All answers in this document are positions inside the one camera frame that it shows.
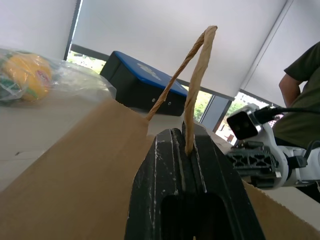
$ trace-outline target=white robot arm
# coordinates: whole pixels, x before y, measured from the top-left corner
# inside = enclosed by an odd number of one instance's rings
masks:
[[[261,189],[320,182],[320,141],[308,149],[277,146],[270,125],[256,118],[257,110],[258,106],[249,104],[227,120],[242,140],[226,154],[240,176],[251,177],[251,183]]]

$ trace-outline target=plastic wrapping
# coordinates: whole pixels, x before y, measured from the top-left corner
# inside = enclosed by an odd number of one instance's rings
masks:
[[[0,101],[34,102],[54,93],[55,98],[81,96],[100,102],[115,98],[116,89],[91,69],[63,60],[0,48]]]

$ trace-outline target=white table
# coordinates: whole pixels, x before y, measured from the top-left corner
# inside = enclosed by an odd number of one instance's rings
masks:
[[[0,192],[96,105],[76,96],[59,100],[50,95],[29,107],[0,106]],[[180,129],[182,121],[182,117],[156,114],[148,133],[156,135],[165,129]],[[225,140],[211,130],[208,133],[222,152],[230,149]],[[313,199],[294,187],[265,192],[320,230],[320,204]]]

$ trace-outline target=black box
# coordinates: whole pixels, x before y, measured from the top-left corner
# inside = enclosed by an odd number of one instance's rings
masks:
[[[145,111],[153,107],[171,79],[166,73],[119,51],[112,52],[100,75],[116,88],[115,100]],[[176,81],[157,113],[181,116],[187,94],[188,91]]]

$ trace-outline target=paper bag handle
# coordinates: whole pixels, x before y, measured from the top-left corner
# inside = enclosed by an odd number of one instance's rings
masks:
[[[185,152],[187,155],[191,153],[194,146],[194,111],[195,103],[197,100],[197,95],[200,90],[201,80],[205,74],[205,71],[208,67],[212,43],[214,41],[217,26],[209,26],[198,38],[198,40],[193,45],[191,51],[188,53],[183,63],[179,69],[175,72],[168,85],[165,87],[158,100],[155,102],[154,106],[149,111],[148,115],[145,117],[148,121],[156,114],[160,105],[166,100],[168,92],[179,74],[185,69],[190,60],[196,55],[199,48],[203,45],[203,48],[200,52],[198,62],[193,70],[192,77],[190,80],[189,91],[186,97],[184,104],[184,122],[186,129],[186,138],[185,138]]]

